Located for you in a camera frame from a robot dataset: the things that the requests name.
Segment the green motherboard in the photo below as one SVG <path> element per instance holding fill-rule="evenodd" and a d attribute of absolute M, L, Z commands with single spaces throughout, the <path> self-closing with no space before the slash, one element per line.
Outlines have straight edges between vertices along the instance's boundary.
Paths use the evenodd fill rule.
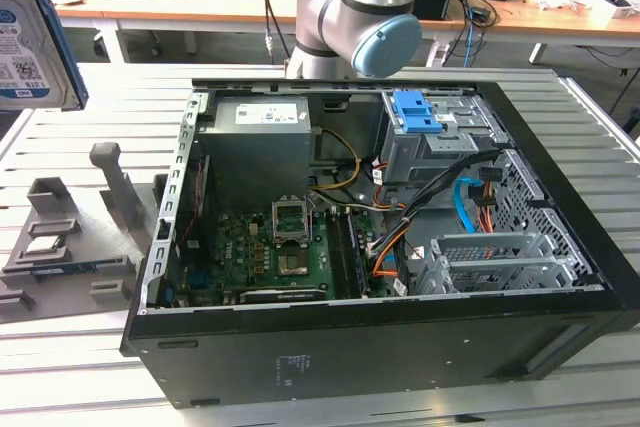
<path fill-rule="evenodd" d="M 213 258 L 184 266 L 178 302 L 202 307 L 233 305 L 243 302 L 242 296 L 247 292 L 265 291 L 314 291 L 326 300 L 345 298 L 336 283 L 338 279 L 334 279 L 331 233 L 328 232 L 331 219 L 329 213 L 315 211 L 309 219 L 310 242 L 307 245 L 290 241 L 277 246 L 273 239 L 271 213 L 221 215 L 215 227 Z M 387 296 L 386 285 L 371 278 L 364 261 L 366 243 L 375 236 L 371 218 L 367 212 L 360 212 L 350 219 L 366 284 L 357 294 Z M 299 218 L 283 216 L 278 230 L 296 231 L 300 224 Z"/>

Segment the orange wire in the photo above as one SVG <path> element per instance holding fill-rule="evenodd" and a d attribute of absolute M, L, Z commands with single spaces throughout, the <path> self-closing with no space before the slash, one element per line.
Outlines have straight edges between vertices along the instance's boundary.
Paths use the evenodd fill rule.
<path fill-rule="evenodd" d="M 482 231 L 486 234 L 487 233 L 487 229 L 484 226 L 484 222 L 482 220 L 482 216 L 480 215 L 480 207 L 478 207 L 478 210 L 476 212 L 477 212 L 477 217 L 478 217 L 478 225 L 480 226 Z"/>
<path fill-rule="evenodd" d="M 396 235 L 393 238 L 393 240 L 391 242 L 389 242 L 389 244 L 384 248 L 384 250 L 382 251 L 382 253 L 378 257 L 378 261 L 376 262 L 375 267 L 373 268 L 373 276 L 374 277 L 380 277 L 380 276 L 383 276 L 383 275 L 389 275 L 389 276 L 397 277 L 398 272 L 396 272 L 395 270 L 378 270 L 378 269 L 382 265 L 382 262 L 384 262 L 384 258 L 386 257 L 387 253 L 391 250 L 391 248 L 394 246 L 394 244 L 396 242 L 398 242 L 398 240 L 400 240 L 400 237 L 402 237 L 404 234 L 407 233 L 408 230 L 409 230 L 409 227 L 407 227 L 404 230 L 400 231 L 400 233 L 398 235 Z"/>
<path fill-rule="evenodd" d="M 484 196 L 491 197 L 493 194 L 492 191 L 493 189 L 491 188 L 491 182 L 486 182 L 484 184 Z M 490 234 L 493 234 L 493 221 L 491 220 L 491 209 L 488 205 L 485 206 L 484 208 L 484 217 L 487 222 L 487 230 L 489 231 Z"/>
<path fill-rule="evenodd" d="M 374 168 L 374 170 L 377 169 L 384 169 L 387 165 L 389 165 L 387 162 L 383 162 L 380 165 L 378 165 L 377 167 Z M 382 190 L 382 186 L 379 185 L 378 188 L 375 190 L 375 192 L 373 193 L 373 203 L 376 207 L 379 207 L 381 209 L 390 209 L 391 208 L 391 204 L 381 204 L 379 199 L 379 195 L 380 195 L 380 191 Z M 398 204 L 398 207 L 400 207 L 401 209 L 404 209 L 406 206 L 404 204 Z"/>
<path fill-rule="evenodd" d="M 493 222 L 491 221 L 491 211 L 489 210 L 489 207 L 485 207 L 484 208 L 484 216 L 487 219 L 487 229 L 489 230 L 490 234 L 493 234 Z"/>

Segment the desk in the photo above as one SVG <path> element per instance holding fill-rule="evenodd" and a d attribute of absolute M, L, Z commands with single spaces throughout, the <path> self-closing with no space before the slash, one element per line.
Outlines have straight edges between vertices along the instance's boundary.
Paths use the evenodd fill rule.
<path fill-rule="evenodd" d="M 271 0 L 271 3 L 284 32 L 294 33 L 295 0 Z M 492 4 L 501 20 L 487 31 L 486 40 L 640 47 L 639 17 L 614 19 L 607 26 L 599 26 L 584 9 L 577 13 L 568 8 L 540 11 L 528 0 Z M 58 13 L 65 27 L 102 31 L 112 62 L 128 61 L 118 35 L 121 29 L 264 32 L 263 0 L 84 0 L 83 4 L 59 7 Z M 464 26 L 462 9 L 457 2 L 451 2 L 445 20 L 421 24 L 423 38 L 435 40 L 427 66 L 440 66 L 449 43 Z M 195 48 L 193 38 L 189 36 L 188 40 L 190 47 Z"/>
<path fill-rule="evenodd" d="M 25 195 L 34 178 L 60 176 L 70 186 L 104 188 L 102 173 L 88 158 L 100 136 L 120 143 L 120 162 L 134 183 L 149 183 L 171 162 L 192 78 L 284 74 L 268 66 L 80 67 L 91 94 L 86 110 L 26 112 L 26 123 L 16 129 L 0 158 L 0 266 L 26 218 Z M 639 204 L 619 200 L 625 185 L 631 188 L 626 191 L 629 199 L 638 197 L 637 178 L 609 182 L 575 173 L 576 163 L 585 168 L 603 161 L 617 165 L 627 153 L 640 157 L 640 149 L 632 143 L 617 147 L 624 136 L 579 88 L 544 69 L 405 69 L 398 74 L 417 76 L 427 81 L 499 82 L 561 168 L 573 169 L 572 183 L 632 265 L 640 268 L 640 219 L 637 212 L 621 210 Z M 593 122 L 566 124 L 585 115 L 593 115 Z M 562 128 L 575 129 L 574 135 L 563 135 Z M 125 319 L 125 312 L 112 312 L 0 325 L 0 424 L 417 427 L 457 424 L 456 415 L 472 414 L 486 419 L 481 425 L 548 427 L 636 425 L 640 418 L 638 328 L 598 339 L 543 381 L 177 411 L 139 359 L 118 353 Z"/>

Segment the gray robot arm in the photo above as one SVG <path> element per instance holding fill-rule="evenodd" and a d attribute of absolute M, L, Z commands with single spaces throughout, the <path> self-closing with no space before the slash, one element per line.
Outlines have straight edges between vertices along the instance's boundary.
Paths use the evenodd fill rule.
<path fill-rule="evenodd" d="M 297 0 L 288 78 L 388 77 L 421 39 L 414 0 Z"/>

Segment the label sticker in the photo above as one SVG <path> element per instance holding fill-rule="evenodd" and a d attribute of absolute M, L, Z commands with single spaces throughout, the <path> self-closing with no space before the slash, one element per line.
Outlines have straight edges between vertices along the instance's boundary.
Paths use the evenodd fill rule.
<path fill-rule="evenodd" d="M 424 246 L 416 247 L 411 251 L 411 260 L 424 259 Z"/>
<path fill-rule="evenodd" d="M 400 282 L 400 279 L 398 278 L 393 281 L 393 290 L 395 290 L 401 297 L 405 297 L 407 295 L 407 286 Z"/>
<path fill-rule="evenodd" d="M 297 124 L 296 104 L 240 104 L 236 124 Z"/>
<path fill-rule="evenodd" d="M 16 15 L 0 10 L 0 95 L 13 99 L 45 97 L 50 85 L 36 56 L 18 39 Z"/>
<path fill-rule="evenodd" d="M 311 368 L 310 355 L 281 355 L 276 357 L 276 385 L 293 387 L 302 381 Z"/>
<path fill-rule="evenodd" d="M 33 275 L 64 274 L 64 270 L 62 270 L 62 269 L 42 269 L 42 270 L 34 270 L 31 273 Z"/>
<path fill-rule="evenodd" d="M 373 169 L 373 183 L 382 185 L 382 171 L 380 169 Z"/>
<path fill-rule="evenodd" d="M 441 124 L 442 123 L 446 123 L 446 122 L 453 122 L 454 124 L 458 123 L 456 121 L 456 117 L 453 114 L 436 114 L 436 115 L 434 115 L 434 117 Z"/>

